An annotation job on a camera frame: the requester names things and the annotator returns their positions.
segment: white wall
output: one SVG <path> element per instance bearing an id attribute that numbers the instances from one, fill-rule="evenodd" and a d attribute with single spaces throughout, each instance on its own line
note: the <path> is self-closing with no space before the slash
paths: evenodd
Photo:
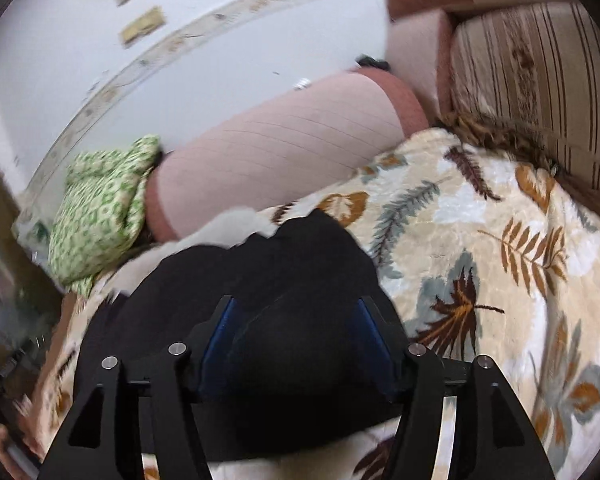
<path id="1" fill-rule="evenodd" d="M 130 0 L 118 7 L 115 0 L 14 0 L 0 19 L 0 170 L 11 192 L 24 190 L 58 135 L 104 83 L 173 31 L 231 1 Z M 124 49 L 120 30 L 155 5 L 162 6 L 167 25 Z M 347 9 L 341 12 L 347 19 Z M 302 26 L 310 30 L 312 24 Z M 222 70 L 216 77 L 224 77 Z"/>
<path id="2" fill-rule="evenodd" d="M 355 19 L 340 18 L 347 15 Z M 348 70 L 360 53 L 382 56 L 385 37 L 383 0 L 317 0 L 232 28 L 159 70 L 105 113 L 48 180 L 36 199 L 38 212 L 55 214 L 75 154 L 128 146 L 147 134 L 159 135 L 169 152 L 302 78 Z"/>

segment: sofa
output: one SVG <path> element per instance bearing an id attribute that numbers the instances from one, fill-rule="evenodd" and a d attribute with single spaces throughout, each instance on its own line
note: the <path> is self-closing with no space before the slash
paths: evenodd
<path id="1" fill-rule="evenodd" d="M 531 130 L 600 192 L 600 30 L 577 0 L 387 0 L 390 73 L 291 91 L 171 153 L 149 179 L 158 241 L 224 209 L 287 203 L 347 178 L 455 111 Z"/>

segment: pink pillow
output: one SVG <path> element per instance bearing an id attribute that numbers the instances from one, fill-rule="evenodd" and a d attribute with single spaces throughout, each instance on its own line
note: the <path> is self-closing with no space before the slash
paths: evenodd
<path id="1" fill-rule="evenodd" d="M 164 242 L 192 234 L 232 206 L 291 202 L 349 178 L 427 126 L 413 92 L 387 72 L 328 77 L 172 152 L 147 183 L 148 225 Z"/>
<path id="2" fill-rule="evenodd" d="M 429 122 L 451 111 L 451 44 L 455 22 L 441 9 L 395 22 L 385 59 L 414 92 Z"/>

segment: screw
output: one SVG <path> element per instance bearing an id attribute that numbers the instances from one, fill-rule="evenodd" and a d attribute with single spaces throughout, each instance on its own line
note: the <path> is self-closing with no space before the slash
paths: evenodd
<path id="1" fill-rule="evenodd" d="M 110 355 L 109 357 L 105 357 L 102 360 L 102 367 L 105 370 L 111 370 L 112 368 L 115 368 L 117 364 L 118 364 L 118 358 L 113 357 L 113 355 Z"/>
<path id="2" fill-rule="evenodd" d="M 184 354 L 186 349 L 187 345 L 185 345 L 184 343 L 174 343 L 171 346 L 169 346 L 169 353 L 171 355 L 182 355 Z"/>
<path id="3" fill-rule="evenodd" d="M 415 355 L 416 357 L 420 357 L 421 355 L 426 354 L 427 347 L 420 343 L 411 343 L 409 345 L 409 353 Z"/>
<path id="4" fill-rule="evenodd" d="M 487 370 L 495 364 L 493 359 L 491 359 L 488 355 L 478 355 L 475 360 L 482 368 Z"/>

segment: fleece blanket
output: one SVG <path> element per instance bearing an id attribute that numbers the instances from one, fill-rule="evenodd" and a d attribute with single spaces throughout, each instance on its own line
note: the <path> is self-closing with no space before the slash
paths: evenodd
<path id="1" fill-rule="evenodd" d="M 576 480 L 600 448 L 600 218 L 548 173 L 432 129 L 346 182 L 226 221 L 225 229 L 239 232 L 225 243 L 270 234 L 314 208 L 338 219 L 367 251 L 413 340 L 441 356 L 496 359 L 557 478 Z M 204 241 L 195 234 L 145 253 L 102 278 L 74 310 L 43 388 L 36 435 L 43 453 L 71 405 L 75 358 L 100 303 L 116 290 L 133 291 L 168 254 Z M 448 473 L 454 410 L 448 399 L 435 479 Z M 397 423 L 275 460 L 212 464 L 211 472 L 226 480 L 379 478 Z M 155 458 L 143 460 L 146 478 L 159 478 Z"/>

